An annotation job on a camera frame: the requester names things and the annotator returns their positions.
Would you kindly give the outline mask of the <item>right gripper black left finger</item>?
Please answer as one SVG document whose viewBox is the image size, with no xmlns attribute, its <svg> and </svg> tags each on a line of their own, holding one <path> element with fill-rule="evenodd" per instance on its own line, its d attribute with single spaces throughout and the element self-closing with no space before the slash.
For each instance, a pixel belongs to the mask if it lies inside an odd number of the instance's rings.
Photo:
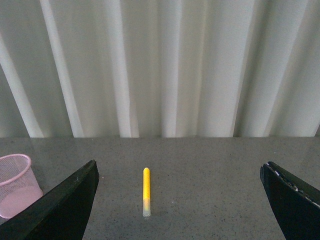
<svg viewBox="0 0 320 240">
<path fill-rule="evenodd" d="M 91 160 L 25 210 L 0 226 L 2 240 L 81 240 L 99 172 Z"/>
</svg>

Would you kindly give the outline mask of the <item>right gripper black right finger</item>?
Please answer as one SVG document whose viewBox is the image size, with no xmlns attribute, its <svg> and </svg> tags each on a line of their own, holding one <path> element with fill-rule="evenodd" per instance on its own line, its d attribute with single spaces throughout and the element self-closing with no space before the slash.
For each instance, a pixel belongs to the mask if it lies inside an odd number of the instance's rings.
<svg viewBox="0 0 320 240">
<path fill-rule="evenodd" d="M 270 207 L 287 240 L 320 238 L 320 191 L 269 161 L 260 168 Z"/>
</svg>

